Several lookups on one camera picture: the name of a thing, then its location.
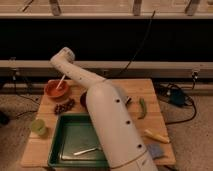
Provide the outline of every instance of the yellow object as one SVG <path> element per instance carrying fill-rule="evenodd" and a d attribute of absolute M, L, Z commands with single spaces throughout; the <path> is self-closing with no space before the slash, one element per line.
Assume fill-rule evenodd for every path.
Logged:
<path fill-rule="evenodd" d="M 44 135 L 47 129 L 42 119 L 36 119 L 31 122 L 30 130 L 38 135 Z"/>
<path fill-rule="evenodd" d="M 157 140 L 157 141 L 160 141 L 160 142 L 166 143 L 166 144 L 167 144 L 167 143 L 170 143 L 169 138 L 164 137 L 164 136 L 162 136 L 162 135 L 160 135 L 160 134 L 158 134 L 158 133 L 155 133 L 155 132 L 153 132 L 153 131 L 150 131 L 149 129 L 145 129 L 145 130 L 144 130 L 144 133 L 145 133 L 145 135 L 146 135 L 147 137 L 152 138 L 152 139 L 154 139 L 154 140 Z"/>

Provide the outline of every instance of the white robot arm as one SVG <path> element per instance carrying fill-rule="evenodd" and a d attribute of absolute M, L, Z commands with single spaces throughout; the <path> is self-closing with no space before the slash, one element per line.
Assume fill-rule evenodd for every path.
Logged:
<path fill-rule="evenodd" d="M 73 52 L 63 48 L 52 65 L 88 88 L 86 105 L 97 136 L 114 171 L 157 171 L 126 109 L 124 91 L 111 81 L 74 64 Z"/>

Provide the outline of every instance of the red bowl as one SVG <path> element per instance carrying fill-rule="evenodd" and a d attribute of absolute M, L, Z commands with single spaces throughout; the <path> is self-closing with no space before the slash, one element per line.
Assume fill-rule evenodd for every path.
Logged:
<path fill-rule="evenodd" d="M 51 80 L 44 87 L 44 93 L 50 98 L 59 98 L 69 92 L 69 85 L 66 81 L 63 81 L 59 87 L 58 86 L 60 80 Z"/>

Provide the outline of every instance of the green plastic tray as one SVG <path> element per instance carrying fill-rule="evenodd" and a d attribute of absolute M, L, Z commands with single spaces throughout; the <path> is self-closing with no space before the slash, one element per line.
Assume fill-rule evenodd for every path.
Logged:
<path fill-rule="evenodd" d="M 73 153 L 99 146 L 99 140 L 88 114 L 61 115 L 49 153 L 50 167 L 108 167 L 103 151 L 79 156 Z"/>

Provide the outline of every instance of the black cable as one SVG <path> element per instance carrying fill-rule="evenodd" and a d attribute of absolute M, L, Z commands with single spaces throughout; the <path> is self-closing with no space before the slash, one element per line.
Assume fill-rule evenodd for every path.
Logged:
<path fill-rule="evenodd" d="M 37 110 L 25 111 L 25 112 L 22 112 L 22 113 L 17 114 L 17 115 L 14 116 L 14 117 L 11 117 L 10 119 L 11 119 L 11 120 L 19 119 L 19 118 L 20 118 L 22 115 L 24 115 L 24 114 L 27 114 L 27 113 L 35 113 L 35 112 L 37 112 Z"/>
<path fill-rule="evenodd" d="M 161 90 L 161 95 L 163 97 L 167 97 L 167 98 L 168 98 L 168 94 L 166 92 L 168 92 L 169 90 L 180 89 L 182 91 L 181 87 L 179 87 L 178 85 L 173 84 L 173 83 L 169 83 L 166 87 L 164 87 L 162 85 L 155 85 L 155 86 L 158 88 L 159 92 L 160 92 L 159 89 L 162 89 Z M 184 119 L 184 120 L 166 122 L 165 123 L 166 125 L 172 125 L 172 124 L 179 124 L 179 123 L 188 122 L 188 121 L 193 120 L 196 117 L 196 115 L 197 115 L 197 108 L 195 106 L 194 100 L 189 95 L 187 95 L 186 93 L 184 93 L 184 96 L 185 96 L 185 104 L 184 104 L 184 106 L 192 106 L 193 109 L 194 109 L 194 112 L 193 112 L 192 116 L 190 118 Z M 165 101 L 162 98 L 159 98 L 159 96 L 158 96 L 158 99 L 161 100 L 161 101 L 163 101 L 163 102 L 169 103 L 169 101 Z"/>
<path fill-rule="evenodd" d="M 27 100 L 30 100 L 30 101 L 32 101 L 33 103 L 39 105 L 39 103 L 36 102 L 35 100 L 33 100 L 33 99 L 29 98 L 29 97 L 22 96 L 22 95 L 20 95 L 20 94 L 17 92 L 17 88 L 16 88 L 16 78 L 13 78 L 13 84 L 14 84 L 14 92 L 15 92 L 15 94 L 16 94 L 17 96 L 19 96 L 19 97 L 21 97 L 21 98 L 24 98 L 24 99 L 27 99 Z"/>
<path fill-rule="evenodd" d="M 179 124 L 179 123 L 184 123 L 184 122 L 188 122 L 188 121 L 193 120 L 196 117 L 196 115 L 197 115 L 197 108 L 196 108 L 196 106 L 194 104 L 194 101 L 192 99 L 190 100 L 190 102 L 191 102 L 191 105 L 192 105 L 192 107 L 194 109 L 194 113 L 193 113 L 193 115 L 190 118 L 184 119 L 184 120 L 180 120 L 180 121 L 166 122 L 165 124 L 166 125 L 172 125 L 172 124 Z"/>
<path fill-rule="evenodd" d="M 149 24 L 147 26 L 147 29 L 146 29 L 146 33 L 144 35 L 144 38 L 141 42 L 141 44 L 139 45 L 139 48 L 136 50 L 134 56 L 132 57 L 132 59 L 129 60 L 128 64 L 118 73 L 116 74 L 115 76 L 112 76 L 112 78 L 115 78 L 115 77 L 119 77 L 120 75 L 122 75 L 129 67 L 129 65 L 134 61 L 134 59 L 137 57 L 137 55 L 139 54 L 139 52 L 144 48 L 144 45 L 146 43 L 146 40 L 149 36 L 149 33 L 150 33 L 150 30 L 151 30 L 151 26 L 152 26 L 152 21 L 154 19 L 154 16 L 155 16 L 155 11 L 153 11 L 152 13 L 152 16 L 149 20 Z"/>
<path fill-rule="evenodd" d="M 177 169 L 171 168 L 171 167 L 169 167 L 167 165 L 164 165 L 164 167 L 167 168 L 168 170 L 171 170 L 171 171 L 178 171 Z"/>

